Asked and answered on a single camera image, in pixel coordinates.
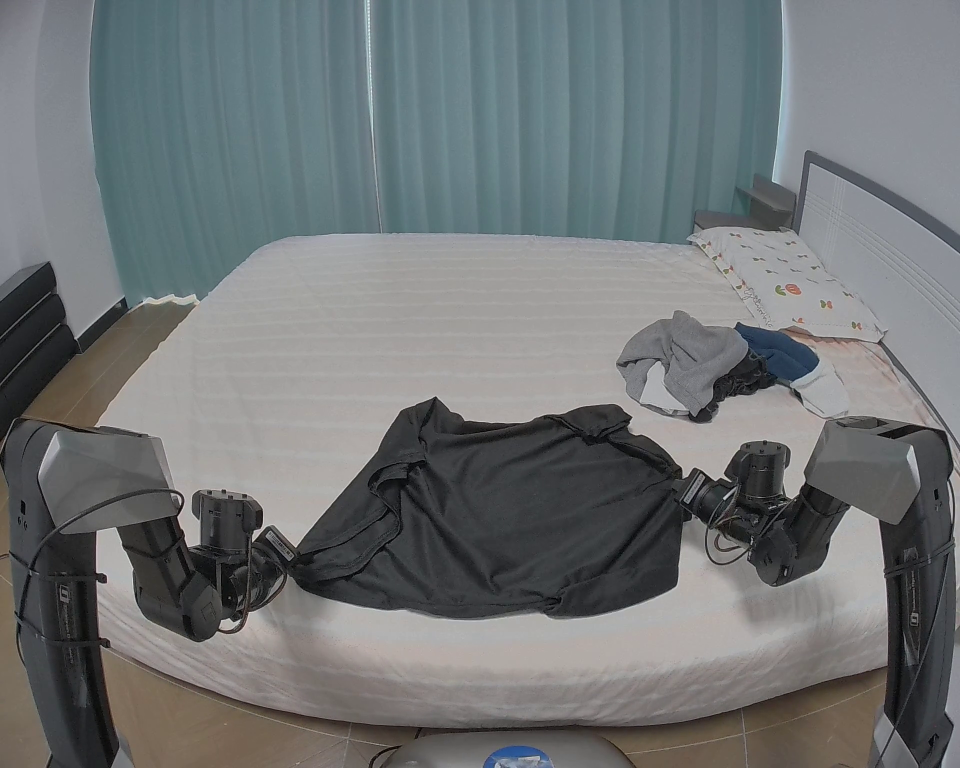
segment black t-shirt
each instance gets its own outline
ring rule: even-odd
[[[583,616],[677,584],[680,468],[617,405],[522,424],[436,398],[399,413],[300,543],[291,575],[362,606]]]

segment bed sheet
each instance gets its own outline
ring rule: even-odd
[[[648,411],[614,361],[675,309],[748,321],[692,246],[484,235],[327,235],[265,246],[160,345],[101,423],[162,438],[175,484],[257,498],[298,541],[403,407],[438,396],[470,420],[525,421],[614,402],[684,471],[716,476],[746,440],[790,445],[802,482],[822,421],[784,387],[723,402],[713,423]],[[932,423],[876,345],[815,342],[853,411]],[[191,516],[182,520],[196,543]],[[826,564],[782,588],[711,565],[686,526],[680,581],[602,616],[452,620],[340,604],[292,582],[237,636],[195,644],[151,625],[104,533],[102,634],[120,652],[265,707],[434,727],[673,722],[882,666],[876,522],[856,510]]]

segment wall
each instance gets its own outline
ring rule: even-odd
[[[49,260],[79,336],[123,297],[94,172],[93,0],[0,2],[0,281]]]
[[[960,230],[960,3],[783,0],[774,178],[814,150]]]

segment round blue sticker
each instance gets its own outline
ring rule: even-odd
[[[494,752],[483,768],[553,768],[553,763],[540,750],[517,745]]]

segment baseboard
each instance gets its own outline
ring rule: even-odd
[[[77,346],[80,348],[80,351],[86,352],[90,349],[93,343],[103,336],[111,325],[127,314],[128,309],[127,299],[124,297],[97,318],[93,324],[78,337]]]

